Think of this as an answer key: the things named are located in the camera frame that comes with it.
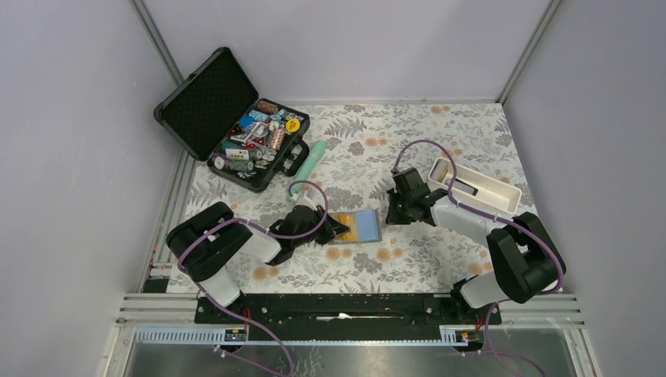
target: metal frame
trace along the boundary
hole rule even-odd
[[[129,0],[137,17],[144,26],[151,39],[159,58],[164,63],[171,79],[176,85],[184,81],[167,44],[159,33],[144,0]],[[523,50],[510,77],[495,102],[505,104],[515,83],[523,72],[525,65],[539,44],[545,29],[551,22],[553,15],[563,3],[563,0],[551,0],[544,11],[539,23],[532,33],[527,46]],[[452,103],[492,102],[480,101],[451,101]],[[297,104],[335,104],[330,101],[301,101]],[[433,101],[363,101],[359,103],[376,104],[429,104]],[[163,209],[159,216],[152,240],[151,250],[145,263],[143,277],[138,291],[145,281],[152,278],[168,277],[167,273],[173,265],[173,257],[165,244],[168,229],[180,223],[185,212],[185,204],[194,172],[196,161],[181,150],[178,156],[168,195],[165,198]],[[116,326],[109,339],[107,352],[104,354],[102,372],[104,377],[122,377],[130,362],[132,347],[137,342],[203,342],[210,344],[216,342],[216,334],[228,326],[194,324],[197,306],[197,296],[194,294],[128,294],[123,300]],[[536,296],[524,305],[513,302],[499,304],[503,324],[493,328],[524,328],[524,329],[559,329],[566,338],[576,373],[584,376],[600,376],[600,369],[592,351],[587,329],[580,314],[578,303],[574,295]],[[442,335],[447,331],[467,328],[465,326],[443,326]],[[329,342],[295,342],[299,345],[331,345]],[[346,345],[360,346],[441,346],[441,342],[345,342]]]
[[[542,17],[539,20],[539,23],[536,25],[534,32],[532,33],[527,46],[523,50],[518,62],[516,63],[514,70],[511,72],[507,83],[502,89],[499,96],[496,98],[495,102],[504,105],[506,102],[511,90],[513,89],[518,77],[523,71],[525,64],[532,56],[533,50],[538,45],[543,32],[545,31],[548,24],[551,22],[553,15],[557,11],[558,7],[562,4],[564,0],[551,0],[548,4],[546,10],[544,11]],[[181,73],[178,65],[171,55],[169,48],[164,41],[164,38],[159,32],[155,21],[152,19],[152,16],[148,10],[148,7],[145,5],[144,0],[129,0],[130,4],[134,8],[135,13],[141,24],[143,25],[146,34],[150,38],[153,46],[156,49],[156,52],[159,55],[160,60],[164,63],[165,69],[168,71],[171,79],[178,86],[181,85],[184,81],[184,76]],[[470,100],[470,101],[448,101],[451,103],[470,103],[470,102],[493,102],[493,100]],[[299,101],[298,103],[293,104],[336,104],[342,102],[330,102],[330,101]],[[374,104],[430,104],[433,103],[432,100],[423,99],[421,101],[361,101],[359,103],[374,103]],[[183,149],[178,156],[177,164],[172,175],[172,180],[170,183],[170,189],[168,195],[166,196],[165,202],[163,204],[163,209],[160,213],[157,227],[154,233],[152,240],[152,248],[148,254],[148,258],[145,262],[145,267],[143,269],[143,275],[140,280],[140,286],[138,291],[143,289],[145,281],[149,278],[165,278],[165,271],[169,269],[164,269],[163,267],[170,267],[173,263],[173,256],[170,254],[170,251],[166,247],[165,238],[167,236],[167,230],[172,229],[178,223],[180,223],[183,214],[185,212],[185,204],[187,203],[187,196],[189,193],[189,188],[194,178],[194,173],[196,169],[196,161],[188,155],[188,153]]]
[[[502,91],[499,92],[499,96],[497,96],[496,100],[497,103],[501,104],[502,106],[507,103],[507,99],[509,98],[511,91],[513,90],[516,82],[518,81],[518,78],[520,78],[523,70],[525,69],[525,65],[529,61],[529,58],[532,57],[534,49],[537,45],[539,45],[539,42],[541,42],[543,33],[546,31],[546,28],[551,23],[555,12],[557,12],[563,2],[564,0],[551,0],[548,3],[546,10],[543,12],[543,15],[539,19],[539,23],[536,24],[534,32],[529,37],[527,46],[525,46],[521,56],[518,58],[518,62],[516,63],[514,70],[509,75],[507,83],[504,84],[504,88],[502,88]]]
[[[181,73],[174,57],[171,55],[164,38],[159,33],[159,29],[152,19],[148,7],[145,5],[144,0],[129,0],[134,8],[135,13],[141,24],[143,25],[146,34],[150,38],[160,60],[164,63],[166,71],[174,81],[176,86],[181,85],[185,81],[185,77]],[[171,183],[168,194],[162,206],[162,211],[159,215],[157,227],[151,244],[151,250],[148,253],[143,275],[141,276],[138,291],[143,289],[145,281],[150,277],[158,277],[164,269],[153,269],[159,265],[170,264],[173,257],[169,249],[165,245],[168,229],[172,229],[180,223],[183,213],[185,212],[185,204],[187,203],[187,195],[189,187],[194,179],[194,172],[196,169],[196,161],[189,156],[189,154],[182,149],[172,173]]]
[[[225,328],[238,325],[194,324],[196,294],[128,294],[123,300],[104,377],[122,377],[138,342],[217,345]],[[558,329],[565,337],[578,376],[601,376],[575,295],[535,296],[525,304],[502,302],[499,329]],[[454,346],[450,334],[469,326],[441,326],[442,342],[286,342],[291,346]],[[252,342],[274,345],[274,342]]]

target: case lid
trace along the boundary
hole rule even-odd
[[[231,50],[221,47],[157,106],[154,115],[192,157],[204,161],[258,98]]]

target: black carrying case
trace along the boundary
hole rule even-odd
[[[226,167],[218,169],[211,156],[220,150],[221,143],[238,120],[259,101],[275,104],[302,117],[300,128],[285,136],[275,159],[265,170],[257,170],[255,176],[241,178]],[[260,99],[258,91],[227,47],[216,49],[166,100],[155,107],[153,115],[192,158],[207,161],[213,173],[253,192],[265,190],[278,171],[289,177],[295,175],[309,154],[308,145],[302,140],[310,125],[309,116],[271,100]],[[296,145],[300,145],[302,150],[294,155],[292,152]]]

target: floral tablecloth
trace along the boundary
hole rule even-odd
[[[310,179],[330,200],[330,211],[379,209],[386,217],[390,168],[409,141],[428,138],[450,148],[456,162],[519,187],[519,212],[535,212],[532,195],[499,104],[307,105],[311,118],[305,141],[324,140],[328,149]],[[401,167],[427,175],[441,154],[434,146],[414,145]],[[236,216],[271,225],[291,209],[285,200],[293,178],[277,174],[259,194],[196,167],[185,219],[212,203],[226,202]],[[237,254],[227,264],[245,293],[447,292],[466,276],[492,270],[488,251],[465,236],[426,224],[384,225],[382,241],[296,249],[277,267]],[[175,267],[167,292],[197,288]]]

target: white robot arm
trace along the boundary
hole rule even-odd
[[[460,281],[452,291],[452,296],[461,298],[468,309],[507,299],[524,303],[557,282],[554,261],[525,234],[459,207],[443,189],[431,192],[414,168],[394,172],[393,180],[396,188],[388,191],[386,224],[422,221],[456,231],[489,249],[494,271]],[[513,221],[538,236],[565,271],[562,258],[536,215],[525,212]],[[518,246],[527,246],[528,250],[523,253]]]

